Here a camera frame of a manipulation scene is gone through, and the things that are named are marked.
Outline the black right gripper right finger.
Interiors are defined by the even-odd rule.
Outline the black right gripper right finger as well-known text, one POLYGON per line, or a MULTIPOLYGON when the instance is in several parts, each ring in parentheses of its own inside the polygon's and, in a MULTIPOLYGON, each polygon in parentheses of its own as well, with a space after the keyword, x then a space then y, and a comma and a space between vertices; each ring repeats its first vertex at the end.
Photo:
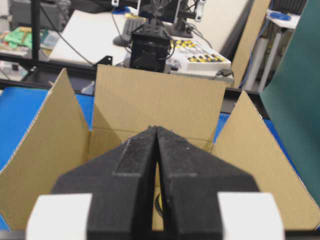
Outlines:
POLYGON ((254 177, 157 129, 164 229, 177 240, 282 240, 274 197, 254 177))

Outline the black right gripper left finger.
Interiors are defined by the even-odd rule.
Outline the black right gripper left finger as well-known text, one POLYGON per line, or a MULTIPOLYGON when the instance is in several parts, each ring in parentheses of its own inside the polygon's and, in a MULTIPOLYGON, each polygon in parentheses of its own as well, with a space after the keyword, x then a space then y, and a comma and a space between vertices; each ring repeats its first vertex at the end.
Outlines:
POLYGON ((28 240, 132 240, 152 228, 157 128, 59 176, 40 195, 28 240))

